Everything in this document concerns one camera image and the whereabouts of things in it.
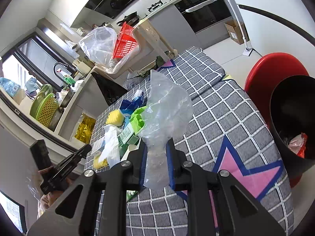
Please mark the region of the yellow sponge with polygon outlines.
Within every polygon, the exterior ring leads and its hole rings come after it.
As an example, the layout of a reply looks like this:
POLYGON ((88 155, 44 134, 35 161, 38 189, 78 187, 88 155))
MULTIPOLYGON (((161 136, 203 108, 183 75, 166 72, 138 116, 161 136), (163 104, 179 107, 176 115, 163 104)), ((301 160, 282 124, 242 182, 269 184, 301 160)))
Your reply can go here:
POLYGON ((121 127, 124 123, 125 117, 120 109, 113 110, 109 113, 106 119, 106 125, 114 125, 116 127, 121 127))
POLYGON ((94 170, 102 169, 108 166, 107 159, 99 161, 100 155, 94 157, 93 168, 94 170))

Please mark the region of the green daisy tube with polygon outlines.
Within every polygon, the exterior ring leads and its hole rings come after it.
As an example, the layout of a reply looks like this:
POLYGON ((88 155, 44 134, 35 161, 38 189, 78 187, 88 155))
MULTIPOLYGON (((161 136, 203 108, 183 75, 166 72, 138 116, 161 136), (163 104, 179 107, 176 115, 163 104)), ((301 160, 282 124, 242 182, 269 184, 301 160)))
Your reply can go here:
POLYGON ((120 145, 120 155, 123 156, 129 145, 136 145, 139 137, 135 135, 132 124, 127 124, 121 134, 118 136, 120 145))

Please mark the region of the green wrapper bag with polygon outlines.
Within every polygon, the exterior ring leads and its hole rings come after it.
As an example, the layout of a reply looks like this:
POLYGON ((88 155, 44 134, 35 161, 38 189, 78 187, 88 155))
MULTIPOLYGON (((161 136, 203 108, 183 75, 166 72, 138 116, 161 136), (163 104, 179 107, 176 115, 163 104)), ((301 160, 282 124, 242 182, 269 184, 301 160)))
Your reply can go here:
POLYGON ((131 124, 135 135, 137 135, 145 125, 145 122, 142 119, 142 113, 146 110, 146 108, 147 106, 137 108, 129 119, 129 123, 131 124))

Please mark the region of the black kitchen faucet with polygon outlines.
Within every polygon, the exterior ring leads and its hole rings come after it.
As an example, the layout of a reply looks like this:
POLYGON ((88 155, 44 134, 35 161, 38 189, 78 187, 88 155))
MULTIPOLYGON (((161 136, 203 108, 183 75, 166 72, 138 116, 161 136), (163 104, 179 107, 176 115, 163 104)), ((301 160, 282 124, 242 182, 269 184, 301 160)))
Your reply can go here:
POLYGON ((64 64, 57 62, 53 66, 53 73, 57 78, 59 78, 63 82, 64 85, 68 87, 74 87, 76 82, 74 78, 71 76, 71 74, 66 72, 65 69, 66 68, 64 64))

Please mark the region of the white crumpled plastic wrapper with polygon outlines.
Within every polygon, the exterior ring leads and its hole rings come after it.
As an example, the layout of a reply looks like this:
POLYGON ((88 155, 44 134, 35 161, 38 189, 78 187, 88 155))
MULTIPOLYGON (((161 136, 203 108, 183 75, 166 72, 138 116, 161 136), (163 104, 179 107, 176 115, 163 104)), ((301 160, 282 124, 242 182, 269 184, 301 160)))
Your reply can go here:
POLYGON ((105 145, 102 150, 102 153, 100 154, 99 161, 107 159, 109 167, 112 168, 121 160, 118 136, 121 134, 122 129, 114 125, 105 125, 104 130, 105 145))

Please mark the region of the gold foil bag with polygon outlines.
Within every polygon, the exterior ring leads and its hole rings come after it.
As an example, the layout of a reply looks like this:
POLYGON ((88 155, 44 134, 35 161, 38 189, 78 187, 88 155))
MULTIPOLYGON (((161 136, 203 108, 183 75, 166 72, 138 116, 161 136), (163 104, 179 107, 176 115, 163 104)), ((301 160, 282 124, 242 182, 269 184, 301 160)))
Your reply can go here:
POLYGON ((79 125, 76 128, 74 138, 77 140, 89 144, 94 130, 96 120, 87 114, 83 113, 79 119, 79 125))

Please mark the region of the green colander basket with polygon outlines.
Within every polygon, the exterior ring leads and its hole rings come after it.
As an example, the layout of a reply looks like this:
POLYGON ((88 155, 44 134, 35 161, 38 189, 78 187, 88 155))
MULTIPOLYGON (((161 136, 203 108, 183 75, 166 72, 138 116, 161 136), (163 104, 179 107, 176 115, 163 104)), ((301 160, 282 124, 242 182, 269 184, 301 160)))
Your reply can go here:
POLYGON ((29 114, 43 126, 49 127, 58 108, 52 86, 45 84, 35 96, 29 114))

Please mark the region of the grey checked tablecloth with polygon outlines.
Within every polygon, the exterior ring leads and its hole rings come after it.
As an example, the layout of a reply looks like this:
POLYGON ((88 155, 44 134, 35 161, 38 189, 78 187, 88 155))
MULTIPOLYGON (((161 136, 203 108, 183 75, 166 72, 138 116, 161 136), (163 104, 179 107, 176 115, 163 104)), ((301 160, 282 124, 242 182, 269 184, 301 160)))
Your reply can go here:
MULTIPOLYGON (((289 178, 281 155, 253 101, 201 48, 190 47, 160 73, 186 89, 193 115, 184 135, 174 139, 187 160, 207 171, 230 170, 282 226, 286 235, 294 230, 294 208, 289 178)), ((138 89, 150 93, 146 77, 96 120, 91 145, 105 135, 110 111, 131 100, 138 89)), ((144 188, 127 202, 127 235, 187 235, 187 203, 170 186, 144 188)))

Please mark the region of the dark green crumpled bag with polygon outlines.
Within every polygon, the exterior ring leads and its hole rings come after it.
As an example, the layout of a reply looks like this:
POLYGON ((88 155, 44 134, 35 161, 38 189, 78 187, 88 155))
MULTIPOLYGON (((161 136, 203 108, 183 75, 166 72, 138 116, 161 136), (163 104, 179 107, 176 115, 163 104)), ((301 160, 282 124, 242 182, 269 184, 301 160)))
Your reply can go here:
POLYGON ((163 60, 161 56, 157 56, 155 60, 155 66, 153 68, 154 70, 159 70, 160 67, 170 68, 173 66, 173 63, 171 59, 169 58, 170 51, 165 51, 165 54, 167 55, 168 61, 163 60))

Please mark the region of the red round stool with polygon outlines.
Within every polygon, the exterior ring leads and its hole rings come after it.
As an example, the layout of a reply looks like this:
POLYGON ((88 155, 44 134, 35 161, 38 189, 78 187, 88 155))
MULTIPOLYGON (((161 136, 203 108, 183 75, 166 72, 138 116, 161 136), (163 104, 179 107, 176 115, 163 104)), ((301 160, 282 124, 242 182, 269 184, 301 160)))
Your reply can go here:
POLYGON ((245 82, 245 92, 259 110, 280 154, 284 156, 283 164, 287 170, 291 188, 299 183, 303 173, 314 166, 314 159, 303 159, 286 151, 287 147, 274 129, 270 115, 270 100, 274 89, 280 82, 296 75, 309 76, 297 58, 288 53, 270 53, 255 63, 245 82))

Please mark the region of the beige plastic chair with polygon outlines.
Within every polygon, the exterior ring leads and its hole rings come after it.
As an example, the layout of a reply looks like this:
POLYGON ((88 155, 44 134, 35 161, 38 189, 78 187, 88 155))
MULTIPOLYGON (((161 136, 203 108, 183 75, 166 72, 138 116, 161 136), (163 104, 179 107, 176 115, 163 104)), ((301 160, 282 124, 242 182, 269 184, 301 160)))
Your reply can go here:
POLYGON ((109 69, 106 69, 100 64, 96 64, 93 71, 105 78, 114 80, 126 71, 132 71, 131 67, 133 65, 153 51, 156 52, 164 62, 168 62, 170 59, 173 59, 178 55, 177 50, 173 49, 168 41, 153 27, 149 19, 140 20, 132 31, 132 34, 136 39, 138 46, 130 52, 130 55, 127 54, 129 58, 123 58, 119 62, 121 67, 115 69, 111 74, 109 73, 109 69))

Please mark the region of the large clear plastic bag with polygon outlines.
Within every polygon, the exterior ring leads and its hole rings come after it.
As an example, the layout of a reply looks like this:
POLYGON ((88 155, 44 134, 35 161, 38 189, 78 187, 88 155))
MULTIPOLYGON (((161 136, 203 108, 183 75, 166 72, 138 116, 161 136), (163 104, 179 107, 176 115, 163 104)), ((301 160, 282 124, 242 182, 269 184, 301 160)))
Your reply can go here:
POLYGON ((116 64, 113 53, 117 37, 113 28, 98 27, 90 31, 78 44, 89 60, 106 68, 112 68, 116 64))

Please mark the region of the red plastic basket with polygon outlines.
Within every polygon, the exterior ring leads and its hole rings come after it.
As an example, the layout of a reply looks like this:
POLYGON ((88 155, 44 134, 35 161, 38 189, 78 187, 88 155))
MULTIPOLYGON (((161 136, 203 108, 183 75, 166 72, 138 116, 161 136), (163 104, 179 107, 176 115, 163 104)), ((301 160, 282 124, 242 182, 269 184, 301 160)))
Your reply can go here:
POLYGON ((121 59, 127 55, 132 49, 137 45, 136 39, 133 37, 133 27, 128 25, 126 22, 123 23, 123 26, 118 34, 116 44, 114 47, 113 58, 121 59))

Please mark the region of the cardboard box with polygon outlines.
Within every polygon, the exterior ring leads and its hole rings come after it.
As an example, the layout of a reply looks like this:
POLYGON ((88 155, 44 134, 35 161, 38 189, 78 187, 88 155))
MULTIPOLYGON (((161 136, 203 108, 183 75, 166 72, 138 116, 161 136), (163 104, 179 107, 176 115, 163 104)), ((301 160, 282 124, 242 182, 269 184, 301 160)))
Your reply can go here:
POLYGON ((236 20, 230 20, 224 23, 225 28, 233 41, 239 45, 244 43, 242 32, 236 20))

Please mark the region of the black built-in oven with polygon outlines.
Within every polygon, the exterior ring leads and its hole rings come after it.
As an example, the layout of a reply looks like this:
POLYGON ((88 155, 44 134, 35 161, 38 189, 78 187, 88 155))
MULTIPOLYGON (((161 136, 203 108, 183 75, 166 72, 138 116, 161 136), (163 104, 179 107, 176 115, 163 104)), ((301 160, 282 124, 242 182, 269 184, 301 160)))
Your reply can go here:
POLYGON ((181 0, 175 3, 175 7, 185 18, 192 30, 197 33, 208 28, 215 23, 225 20, 231 16, 231 13, 224 0, 217 0, 213 3, 203 6, 195 11, 190 11, 207 0, 181 0))

